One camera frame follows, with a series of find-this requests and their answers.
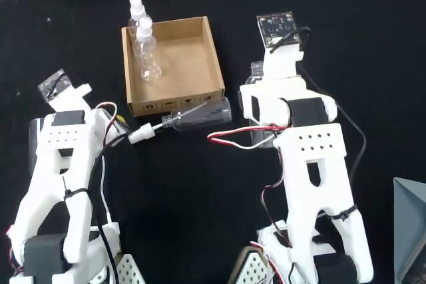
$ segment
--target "plastic bottle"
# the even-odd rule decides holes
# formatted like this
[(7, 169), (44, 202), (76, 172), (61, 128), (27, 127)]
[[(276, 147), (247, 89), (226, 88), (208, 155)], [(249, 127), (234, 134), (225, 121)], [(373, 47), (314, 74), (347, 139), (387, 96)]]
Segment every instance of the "plastic bottle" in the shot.
[(164, 127), (173, 127), (177, 131), (187, 131), (228, 123), (232, 120), (228, 98), (208, 100), (198, 106), (181, 108), (162, 117)]
[(145, 6), (142, 4), (142, 0), (128, 0), (130, 3), (130, 19), (128, 20), (128, 27), (132, 41), (136, 37), (136, 30), (139, 26), (139, 21), (143, 17), (149, 17), (146, 14)]
[(152, 20), (143, 17), (136, 30), (133, 53), (138, 63), (139, 73), (143, 80), (150, 81), (160, 78), (162, 71), (156, 57), (157, 42), (152, 35)]

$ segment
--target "cardboard box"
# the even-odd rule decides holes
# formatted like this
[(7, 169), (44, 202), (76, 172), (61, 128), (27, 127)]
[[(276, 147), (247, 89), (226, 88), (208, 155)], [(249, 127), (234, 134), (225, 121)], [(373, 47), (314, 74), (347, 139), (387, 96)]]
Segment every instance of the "cardboard box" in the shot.
[(141, 79), (128, 28), (122, 28), (127, 103), (134, 116), (170, 112), (224, 95), (216, 49), (207, 17), (155, 23), (158, 80)]

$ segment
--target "white spray nozzle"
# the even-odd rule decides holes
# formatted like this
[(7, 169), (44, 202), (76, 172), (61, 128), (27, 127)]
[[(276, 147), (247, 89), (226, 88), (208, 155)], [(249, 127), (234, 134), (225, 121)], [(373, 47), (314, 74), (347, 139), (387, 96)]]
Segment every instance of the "white spray nozzle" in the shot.
[(139, 21), (139, 26), (136, 31), (136, 39), (138, 41), (147, 41), (152, 36), (152, 20), (149, 17), (143, 17)]
[(130, 15), (135, 21), (139, 21), (146, 16), (145, 7), (142, 0), (128, 0), (130, 2)]

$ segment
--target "black mat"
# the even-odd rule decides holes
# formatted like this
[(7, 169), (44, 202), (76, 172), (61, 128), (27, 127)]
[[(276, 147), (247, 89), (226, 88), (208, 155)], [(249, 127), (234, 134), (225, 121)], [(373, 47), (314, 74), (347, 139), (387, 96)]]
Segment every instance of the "black mat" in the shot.
[[(292, 10), (312, 28), (305, 67), (365, 130), (368, 147), (355, 181), (375, 268), (374, 283), (393, 281), (392, 178), (425, 177), (425, 0), (144, 0), (154, 20), (207, 15), (234, 107), (250, 62), (263, 58), (256, 15)], [(128, 0), (0, 1), (0, 226), (12, 223), (25, 194), (27, 125), (51, 111), (36, 85), (59, 68), (92, 85), (93, 105), (124, 100), (120, 27)], [(361, 140), (341, 121), (351, 164)], [(243, 151), (206, 141), (209, 130), (173, 131), (123, 144), (107, 158), (110, 198), (122, 245), (147, 283), (225, 283), (244, 245), (268, 224), (259, 201), (280, 172), (275, 150)], [(241, 141), (250, 143), (248, 135)], [(277, 219), (284, 191), (268, 195)], [(50, 219), (48, 231), (60, 229)], [(0, 241), (0, 278), (10, 275), (9, 242)]]

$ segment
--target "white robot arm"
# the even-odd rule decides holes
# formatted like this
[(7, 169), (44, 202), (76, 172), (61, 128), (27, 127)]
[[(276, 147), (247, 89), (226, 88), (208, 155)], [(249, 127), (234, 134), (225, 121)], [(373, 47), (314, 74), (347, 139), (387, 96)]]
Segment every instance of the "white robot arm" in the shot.
[[(59, 71), (39, 88), (56, 113), (44, 118), (31, 183), (8, 231), (13, 256), (22, 269), (10, 284), (103, 283), (107, 267), (109, 283), (118, 284), (111, 261), (120, 252), (120, 229), (111, 221), (91, 227), (88, 188), (93, 168), (107, 146), (126, 134), (119, 125), (107, 130), (110, 116), (104, 109), (91, 110), (83, 98), (91, 91), (88, 84), (74, 88)], [(61, 201), (69, 212), (67, 234), (37, 235), (53, 206)]]
[[(305, 30), (296, 28), (292, 13), (260, 16), (258, 24), (266, 48), (263, 77), (240, 87), (241, 105), (244, 117), (252, 122), (286, 127), (272, 143), (281, 154), (289, 212), (287, 222), (278, 224), (287, 232), (290, 246), (278, 241), (273, 225), (258, 232), (258, 242), (282, 275), (290, 273), (288, 283), (326, 284), (319, 278), (314, 256), (333, 250), (313, 242), (316, 219), (323, 210), (341, 235), (345, 258), (354, 265), (355, 279), (345, 282), (368, 283), (373, 267), (363, 220), (353, 202), (341, 127), (332, 123), (336, 103), (308, 90), (296, 73), (296, 63), (303, 58), (300, 33)], [(310, 164), (318, 167), (317, 186), (310, 180)]]

